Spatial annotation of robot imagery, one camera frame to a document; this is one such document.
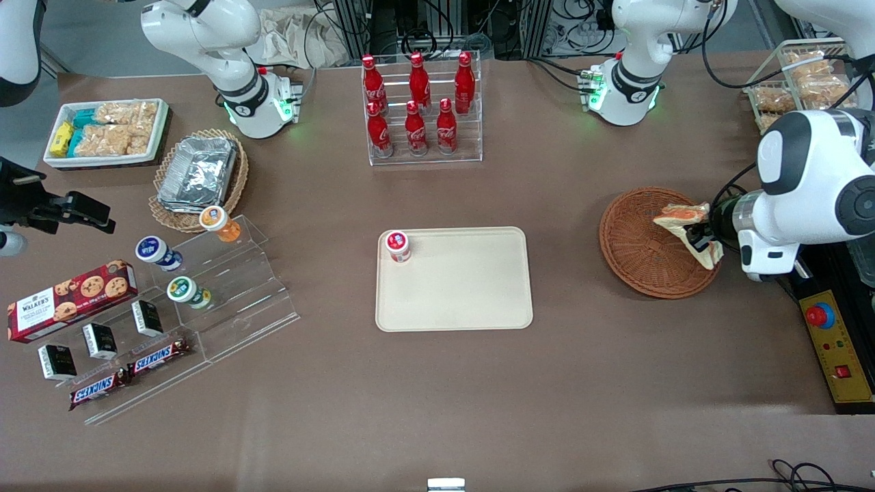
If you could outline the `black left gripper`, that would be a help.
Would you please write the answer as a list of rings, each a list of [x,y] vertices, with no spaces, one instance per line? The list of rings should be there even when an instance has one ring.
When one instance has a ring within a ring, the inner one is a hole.
[[[690,246],[696,252],[709,250],[714,238],[719,242],[737,242],[733,224],[734,209],[743,194],[725,194],[710,206],[709,221],[684,225]]]

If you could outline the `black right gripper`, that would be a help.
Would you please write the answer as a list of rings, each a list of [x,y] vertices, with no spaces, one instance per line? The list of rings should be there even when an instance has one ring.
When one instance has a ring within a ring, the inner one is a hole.
[[[25,228],[49,231],[45,220],[30,219],[31,212],[46,202],[43,172],[28,169],[9,159],[1,158],[1,224],[18,224]],[[48,219],[55,222],[81,224],[100,232],[113,234],[116,223],[110,218],[111,208],[84,193],[67,193],[52,199]]]

